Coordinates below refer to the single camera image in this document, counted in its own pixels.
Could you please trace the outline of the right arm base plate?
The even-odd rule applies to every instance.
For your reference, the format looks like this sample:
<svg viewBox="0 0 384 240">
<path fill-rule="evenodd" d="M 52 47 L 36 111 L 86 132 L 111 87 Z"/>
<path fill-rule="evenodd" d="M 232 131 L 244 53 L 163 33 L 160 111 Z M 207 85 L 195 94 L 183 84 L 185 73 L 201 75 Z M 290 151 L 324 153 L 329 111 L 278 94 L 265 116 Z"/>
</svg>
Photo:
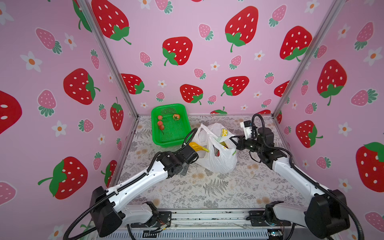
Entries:
<svg viewBox="0 0 384 240">
<path fill-rule="evenodd" d="M 289 221 L 277 219 L 268 208 L 249 211 L 246 220 L 250 221 L 253 227 L 290 227 L 292 225 Z"/>
</svg>

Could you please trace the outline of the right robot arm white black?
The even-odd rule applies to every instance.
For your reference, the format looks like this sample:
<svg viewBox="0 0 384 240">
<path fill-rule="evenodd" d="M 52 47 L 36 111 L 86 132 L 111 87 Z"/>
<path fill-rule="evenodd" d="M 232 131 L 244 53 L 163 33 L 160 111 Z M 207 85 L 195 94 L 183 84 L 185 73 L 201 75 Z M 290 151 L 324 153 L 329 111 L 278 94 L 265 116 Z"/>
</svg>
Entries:
<svg viewBox="0 0 384 240">
<path fill-rule="evenodd" d="M 285 178 L 308 203 L 307 208 L 291 206 L 283 201 L 267 204 L 263 215 L 266 223 L 272 225 L 288 221 L 306 227 L 319 239 L 350 228 L 343 193 L 326 189 L 297 168 L 288 152 L 274 146 L 274 134 L 270 129 L 244 127 L 244 133 L 235 143 L 237 150 L 257 153 L 262 163 Z"/>
</svg>

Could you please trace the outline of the white lemon print plastic bag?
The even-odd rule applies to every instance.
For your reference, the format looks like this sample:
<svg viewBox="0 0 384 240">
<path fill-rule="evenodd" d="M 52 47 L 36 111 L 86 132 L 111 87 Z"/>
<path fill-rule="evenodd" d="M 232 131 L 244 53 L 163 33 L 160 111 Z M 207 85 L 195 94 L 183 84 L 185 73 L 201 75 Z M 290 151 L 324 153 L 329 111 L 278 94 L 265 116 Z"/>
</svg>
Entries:
<svg viewBox="0 0 384 240">
<path fill-rule="evenodd" d="M 236 145 L 230 140 L 233 136 L 222 124 L 201 124 L 192 142 L 205 150 L 198 151 L 196 163 L 213 173 L 232 172 L 238 161 Z"/>
</svg>

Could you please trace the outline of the yellow fake banana bunch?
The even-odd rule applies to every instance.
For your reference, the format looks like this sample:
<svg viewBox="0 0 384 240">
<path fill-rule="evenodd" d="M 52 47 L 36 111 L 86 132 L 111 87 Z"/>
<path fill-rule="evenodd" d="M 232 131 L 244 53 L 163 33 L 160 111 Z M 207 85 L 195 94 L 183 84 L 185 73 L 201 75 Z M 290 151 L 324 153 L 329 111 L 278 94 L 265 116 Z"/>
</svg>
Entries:
<svg viewBox="0 0 384 240">
<path fill-rule="evenodd" d="M 209 153 L 210 151 L 202 146 L 200 146 L 199 144 L 195 143 L 195 142 L 191 142 L 189 143 L 189 146 L 196 152 L 198 151 L 205 151 L 207 153 Z"/>
</svg>

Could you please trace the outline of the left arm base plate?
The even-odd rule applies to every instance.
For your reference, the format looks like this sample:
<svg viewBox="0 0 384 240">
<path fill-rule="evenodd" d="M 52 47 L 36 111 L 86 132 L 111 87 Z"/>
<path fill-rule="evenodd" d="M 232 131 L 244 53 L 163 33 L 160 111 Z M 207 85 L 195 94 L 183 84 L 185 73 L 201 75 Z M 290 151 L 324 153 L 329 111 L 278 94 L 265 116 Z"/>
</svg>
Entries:
<svg viewBox="0 0 384 240">
<path fill-rule="evenodd" d="M 160 211 L 155 213 L 146 223 L 131 224 L 132 228 L 160 228 L 171 225 L 172 212 Z"/>
</svg>

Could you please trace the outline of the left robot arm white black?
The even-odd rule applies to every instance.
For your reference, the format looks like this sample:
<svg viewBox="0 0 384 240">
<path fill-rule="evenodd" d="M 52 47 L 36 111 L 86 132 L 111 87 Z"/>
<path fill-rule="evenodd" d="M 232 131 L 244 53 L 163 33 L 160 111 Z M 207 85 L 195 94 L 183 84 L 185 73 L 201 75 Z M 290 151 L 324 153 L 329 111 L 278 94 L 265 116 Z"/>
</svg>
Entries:
<svg viewBox="0 0 384 240">
<path fill-rule="evenodd" d="M 130 202 L 148 188 L 175 175 L 186 175 L 189 165 L 199 158 L 189 145 L 176 152 L 159 152 L 147 169 L 122 184 L 96 188 L 91 197 L 90 214 L 100 237 L 112 234 L 121 226 L 141 225 L 152 228 L 161 223 L 154 203 L 132 206 Z"/>
</svg>

